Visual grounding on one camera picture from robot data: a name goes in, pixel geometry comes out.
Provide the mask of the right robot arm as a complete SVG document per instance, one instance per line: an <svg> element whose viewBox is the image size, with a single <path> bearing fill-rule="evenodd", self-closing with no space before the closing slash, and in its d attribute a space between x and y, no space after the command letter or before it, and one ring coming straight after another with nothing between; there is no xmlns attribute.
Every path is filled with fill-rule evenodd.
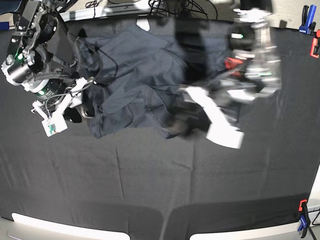
<svg viewBox="0 0 320 240"><path fill-rule="evenodd" d="M42 117L45 134L51 137L65 131L67 122L80 123L84 113L84 91L95 77L80 77L83 63L80 39L71 34L61 13L72 3L68 0L4 0L1 14L13 14L14 33L10 39L1 71L8 83L22 86L36 95L32 113ZM47 49L58 27L62 27L74 55L66 62Z"/></svg>

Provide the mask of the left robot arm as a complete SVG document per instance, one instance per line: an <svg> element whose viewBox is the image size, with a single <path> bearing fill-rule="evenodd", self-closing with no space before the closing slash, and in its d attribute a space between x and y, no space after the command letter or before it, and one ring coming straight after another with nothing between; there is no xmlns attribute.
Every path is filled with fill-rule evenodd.
<svg viewBox="0 0 320 240"><path fill-rule="evenodd" d="M201 113L208 121L206 138L223 147L239 149L244 132L238 127L238 109L281 89L281 60L271 37L270 0L242 0L229 32L230 64L223 72L179 88L182 100L165 131L185 136L198 129Z"/></svg>

